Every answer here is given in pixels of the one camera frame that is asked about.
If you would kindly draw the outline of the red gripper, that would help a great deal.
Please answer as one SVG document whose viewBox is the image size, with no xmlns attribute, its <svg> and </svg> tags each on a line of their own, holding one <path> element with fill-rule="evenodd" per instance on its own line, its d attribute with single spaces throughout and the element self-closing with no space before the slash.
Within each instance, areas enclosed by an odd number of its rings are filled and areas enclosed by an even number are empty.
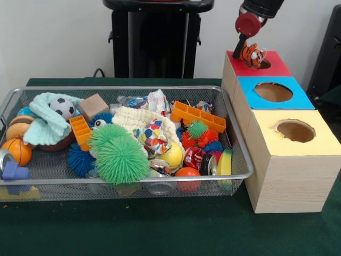
<svg viewBox="0 0 341 256">
<path fill-rule="evenodd" d="M 238 59 L 247 39 L 255 36 L 262 27 L 258 16 L 253 13 L 241 13 L 236 19 L 236 31 L 240 33 L 239 41 L 233 52 L 233 58 Z"/>
</svg>

